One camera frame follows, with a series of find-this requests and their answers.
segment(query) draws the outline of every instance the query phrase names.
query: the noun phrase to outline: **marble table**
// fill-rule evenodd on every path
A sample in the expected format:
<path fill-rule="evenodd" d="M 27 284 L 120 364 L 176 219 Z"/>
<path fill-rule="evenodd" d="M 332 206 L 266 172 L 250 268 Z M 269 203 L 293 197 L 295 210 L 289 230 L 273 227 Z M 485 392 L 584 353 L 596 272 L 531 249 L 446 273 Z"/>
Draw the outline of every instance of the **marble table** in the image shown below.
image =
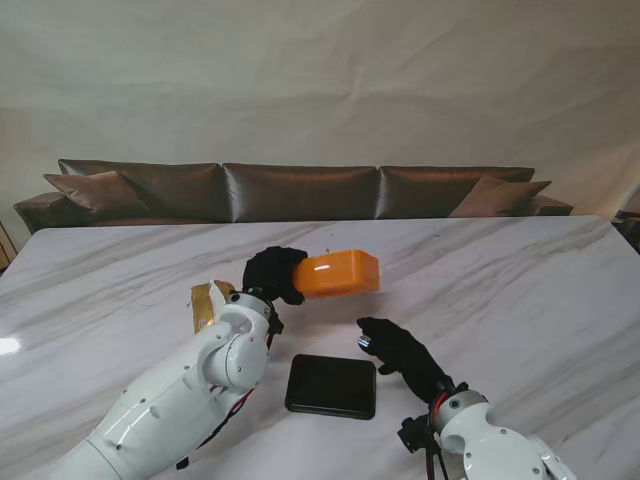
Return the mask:
<path fill-rule="evenodd" d="M 278 303 L 285 323 L 241 414 L 162 479 L 424 478 L 424 454 L 396 436 L 425 413 L 398 375 L 378 378 L 360 421 L 283 405 L 297 353 L 368 358 L 360 316 L 414 332 L 457 381 L 535 433 L 580 480 L 640 468 L 640 257 L 597 217 L 391 220 L 53 229 L 0 279 L 0 478 L 43 478 L 120 391 L 191 335 L 190 287 L 240 283 L 268 245 L 380 259 L 377 293 Z M 448 456 L 452 479 L 462 472 Z"/>

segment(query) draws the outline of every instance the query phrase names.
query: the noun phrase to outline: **orange object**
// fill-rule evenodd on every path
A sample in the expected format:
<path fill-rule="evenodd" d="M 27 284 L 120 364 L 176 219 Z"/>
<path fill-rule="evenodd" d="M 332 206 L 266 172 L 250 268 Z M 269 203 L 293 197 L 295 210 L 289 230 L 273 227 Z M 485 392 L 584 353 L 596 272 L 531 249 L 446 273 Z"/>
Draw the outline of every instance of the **orange object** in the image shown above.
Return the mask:
<path fill-rule="evenodd" d="M 362 250 L 306 258 L 293 272 L 293 283 L 307 298 L 378 290 L 378 259 Z"/>

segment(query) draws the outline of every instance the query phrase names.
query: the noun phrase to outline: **black tablet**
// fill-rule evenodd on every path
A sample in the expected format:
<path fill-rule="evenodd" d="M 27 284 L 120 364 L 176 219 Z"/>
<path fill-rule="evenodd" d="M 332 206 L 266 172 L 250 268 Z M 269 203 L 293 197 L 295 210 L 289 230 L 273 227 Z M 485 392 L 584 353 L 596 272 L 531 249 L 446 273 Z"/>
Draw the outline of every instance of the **black tablet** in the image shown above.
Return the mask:
<path fill-rule="evenodd" d="M 292 412 L 369 420 L 376 413 L 376 368 L 365 360 L 296 355 L 285 406 Z"/>

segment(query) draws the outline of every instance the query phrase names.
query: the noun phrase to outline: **gold foil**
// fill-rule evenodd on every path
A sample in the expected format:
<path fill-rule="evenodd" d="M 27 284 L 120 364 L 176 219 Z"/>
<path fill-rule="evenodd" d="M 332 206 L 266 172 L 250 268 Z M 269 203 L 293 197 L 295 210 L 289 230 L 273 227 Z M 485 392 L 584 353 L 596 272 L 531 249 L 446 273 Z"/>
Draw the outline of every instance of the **gold foil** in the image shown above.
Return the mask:
<path fill-rule="evenodd" d="M 214 280 L 213 283 L 220 290 L 225 300 L 229 298 L 231 292 L 235 291 L 235 287 L 229 282 Z M 213 325 L 216 317 L 216 312 L 214 312 L 211 297 L 209 296 L 211 288 L 212 285 L 210 283 L 191 287 L 191 308 L 193 308 L 193 330 L 195 333 Z"/>

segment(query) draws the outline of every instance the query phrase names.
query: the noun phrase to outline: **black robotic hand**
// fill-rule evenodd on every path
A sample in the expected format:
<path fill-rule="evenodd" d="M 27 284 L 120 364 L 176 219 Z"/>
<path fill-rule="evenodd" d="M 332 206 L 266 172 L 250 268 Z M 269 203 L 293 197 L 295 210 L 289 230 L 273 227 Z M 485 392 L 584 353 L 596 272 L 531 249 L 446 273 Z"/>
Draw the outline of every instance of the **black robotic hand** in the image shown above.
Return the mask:
<path fill-rule="evenodd" d="M 270 301 L 280 297 L 289 305 L 300 305 L 304 296 L 293 284 L 293 270 L 307 256 L 295 248 L 267 248 L 247 262 L 243 290 L 260 289 Z"/>
<path fill-rule="evenodd" d="M 384 364 L 380 375 L 400 372 L 411 391 L 422 401 L 431 403 L 434 397 L 453 388 L 451 378 L 433 359 L 427 347 L 407 330 L 387 319 L 365 317 L 358 320 L 369 345 L 361 348 L 378 357 Z"/>

